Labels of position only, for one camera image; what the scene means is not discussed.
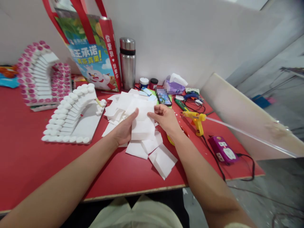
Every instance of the small jar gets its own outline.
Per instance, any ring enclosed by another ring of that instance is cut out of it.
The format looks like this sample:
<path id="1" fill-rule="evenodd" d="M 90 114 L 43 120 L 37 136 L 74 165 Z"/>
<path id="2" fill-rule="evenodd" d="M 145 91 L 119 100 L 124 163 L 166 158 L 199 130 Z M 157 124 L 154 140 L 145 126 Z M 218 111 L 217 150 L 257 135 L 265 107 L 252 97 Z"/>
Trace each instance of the small jar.
<path id="1" fill-rule="evenodd" d="M 148 88 L 148 84 L 149 84 L 149 79 L 147 78 L 140 78 L 139 79 L 139 88 L 142 89 L 142 88 Z"/>
<path id="2" fill-rule="evenodd" d="M 158 84 L 157 79 L 151 79 L 150 84 L 149 84 L 149 89 L 154 90 L 156 88 L 157 84 Z"/>

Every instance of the smartphone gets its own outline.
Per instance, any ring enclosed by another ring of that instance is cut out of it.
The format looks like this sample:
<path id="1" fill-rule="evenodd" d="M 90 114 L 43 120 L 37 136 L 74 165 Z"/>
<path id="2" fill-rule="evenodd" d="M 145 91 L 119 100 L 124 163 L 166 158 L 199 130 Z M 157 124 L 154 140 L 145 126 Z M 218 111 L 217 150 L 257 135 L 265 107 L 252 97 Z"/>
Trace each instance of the smartphone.
<path id="1" fill-rule="evenodd" d="M 165 89 L 157 90 L 156 96 L 158 99 L 159 104 L 163 104 L 166 106 L 172 106 L 172 102 L 167 95 L 167 91 Z"/>

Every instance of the thermos lid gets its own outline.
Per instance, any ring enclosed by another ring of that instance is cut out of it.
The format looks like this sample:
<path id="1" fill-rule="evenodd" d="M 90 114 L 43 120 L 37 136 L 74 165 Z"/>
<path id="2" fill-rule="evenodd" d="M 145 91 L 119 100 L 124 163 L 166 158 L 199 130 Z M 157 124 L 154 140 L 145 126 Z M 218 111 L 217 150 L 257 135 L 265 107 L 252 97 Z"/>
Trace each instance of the thermos lid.
<path id="1" fill-rule="evenodd" d="M 119 39 L 120 48 L 124 50 L 135 50 L 135 40 L 127 37 L 121 37 Z"/>

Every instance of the cartoon rabbit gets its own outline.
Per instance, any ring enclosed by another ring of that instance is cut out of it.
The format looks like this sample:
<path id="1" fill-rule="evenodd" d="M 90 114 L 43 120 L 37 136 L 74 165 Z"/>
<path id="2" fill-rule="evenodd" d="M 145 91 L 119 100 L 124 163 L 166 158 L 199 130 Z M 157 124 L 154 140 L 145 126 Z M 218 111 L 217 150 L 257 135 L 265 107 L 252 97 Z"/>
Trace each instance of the cartoon rabbit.
<path id="1" fill-rule="evenodd" d="M 95 85 L 96 89 L 112 90 L 115 86 L 110 83 L 110 77 L 106 74 L 102 74 L 97 70 L 93 70 L 93 66 L 86 65 L 87 69 L 86 77 L 89 82 Z"/>

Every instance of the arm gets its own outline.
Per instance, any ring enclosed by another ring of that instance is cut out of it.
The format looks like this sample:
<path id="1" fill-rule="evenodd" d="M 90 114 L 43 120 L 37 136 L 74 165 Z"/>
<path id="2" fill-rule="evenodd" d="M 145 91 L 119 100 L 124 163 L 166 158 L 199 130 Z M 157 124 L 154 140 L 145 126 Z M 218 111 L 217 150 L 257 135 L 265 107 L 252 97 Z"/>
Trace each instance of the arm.
<path id="1" fill-rule="evenodd" d="M 0 227 L 60 227 L 117 147 L 130 141 L 137 115 L 138 110 L 37 188 L 0 221 Z"/>
<path id="2" fill-rule="evenodd" d="M 190 189 L 200 203 L 209 227 L 224 227 L 233 222 L 256 227 L 225 182 L 182 132 L 174 110 L 161 104 L 148 116 L 155 119 L 174 141 Z"/>

